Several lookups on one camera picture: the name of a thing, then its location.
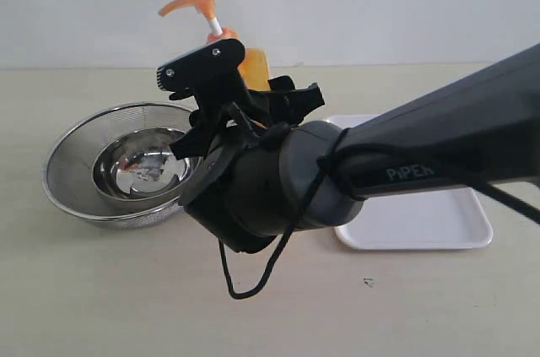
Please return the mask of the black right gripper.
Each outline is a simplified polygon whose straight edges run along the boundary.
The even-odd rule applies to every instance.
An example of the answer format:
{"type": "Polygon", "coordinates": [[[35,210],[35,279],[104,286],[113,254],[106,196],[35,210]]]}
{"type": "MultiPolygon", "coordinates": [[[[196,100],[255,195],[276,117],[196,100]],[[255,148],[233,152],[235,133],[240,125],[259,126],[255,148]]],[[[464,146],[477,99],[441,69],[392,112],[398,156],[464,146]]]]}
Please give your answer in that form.
{"type": "MultiPolygon", "coordinates": [[[[270,90],[252,91],[272,123],[299,125],[325,105],[317,83],[296,89],[290,76],[268,81],[270,90]]],[[[196,221],[235,252],[257,253],[278,235],[278,142],[249,143],[216,138],[223,112],[193,111],[191,128],[170,145],[178,159],[205,157],[180,203],[196,221]]]]}

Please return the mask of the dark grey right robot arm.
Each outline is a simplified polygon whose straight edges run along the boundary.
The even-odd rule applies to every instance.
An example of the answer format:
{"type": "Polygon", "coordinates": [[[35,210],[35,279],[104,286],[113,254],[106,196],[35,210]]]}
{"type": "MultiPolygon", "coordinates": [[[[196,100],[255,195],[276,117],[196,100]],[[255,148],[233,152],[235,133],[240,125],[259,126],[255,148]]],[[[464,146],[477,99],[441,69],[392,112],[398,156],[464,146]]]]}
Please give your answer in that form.
{"type": "Polygon", "coordinates": [[[249,90],[239,41],[217,41],[159,70],[191,129],[172,150],[201,164],[180,205],[235,252],[284,246],[295,231],[348,223],[371,197],[471,187],[531,220],[537,208],[499,189],[539,181],[537,46],[350,128],[307,121],[324,103],[291,78],[249,90]]]}

